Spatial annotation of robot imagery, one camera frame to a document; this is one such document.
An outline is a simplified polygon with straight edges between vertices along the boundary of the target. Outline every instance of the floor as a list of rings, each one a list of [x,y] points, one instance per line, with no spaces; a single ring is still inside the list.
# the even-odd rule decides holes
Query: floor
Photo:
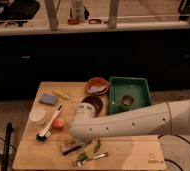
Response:
[[[190,99],[190,90],[151,92],[154,104],[164,101],[175,101]],[[8,122],[13,124],[11,144],[18,147],[24,125],[27,121],[33,100],[0,101],[0,137],[5,137],[5,127]],[[190,145],[182,139],[174,136],[163,136],[160,144],[165,159],[170,159],[178,163],[184,171],[190,171]],[[3,141],[0,140],[0,154],[3,151]],[[15,150],[10,150],[10,166],[15,155]],[[173,163],[166,162],[167,171],[179,171]]]

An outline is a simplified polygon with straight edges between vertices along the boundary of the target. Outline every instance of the small bowl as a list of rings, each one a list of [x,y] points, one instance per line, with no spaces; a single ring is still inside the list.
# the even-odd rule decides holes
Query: small bowl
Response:
[[[121,108],[123,111],[128,111],[131,109],[134,103],[134,98],[130,95],[124,95],[121,99]]]
[[[103,109],[103,102],[97,96],[87,96],[85,97],[82,102],[89,103],[94,106],[96,116],[100,114],[101,110]]]
[[[104,78],[94,77],[88,80],[85,90],[90,95],[102,95],[109,90],[109,82]]]

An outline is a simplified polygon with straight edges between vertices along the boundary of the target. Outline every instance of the bottle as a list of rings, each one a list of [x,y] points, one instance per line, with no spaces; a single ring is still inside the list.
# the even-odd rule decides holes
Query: bottle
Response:
[[[72,0],[72,18],[78,19],[80,23],[85,22],[84,5],[82,0]]]

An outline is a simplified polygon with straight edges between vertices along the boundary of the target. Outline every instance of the yellow sponge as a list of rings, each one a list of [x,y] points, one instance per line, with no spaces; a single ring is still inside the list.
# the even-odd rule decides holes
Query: yellow sponge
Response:
[[[58,97],[61,97],[61,98],[66,99],[66,100],[70,100],[70,98],[71,98],[69,96],[69,93],[63,89],[55,89],[55,90],[53,90],[53,93],[55,95],[57,95]]]

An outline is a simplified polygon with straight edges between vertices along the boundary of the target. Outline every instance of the blue sponge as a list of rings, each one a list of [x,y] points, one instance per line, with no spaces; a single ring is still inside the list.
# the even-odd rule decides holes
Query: blue sponge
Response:
[[[58,101],[57,96],[50,94],[43,94],[40,98],[40,103],[55,106]]]

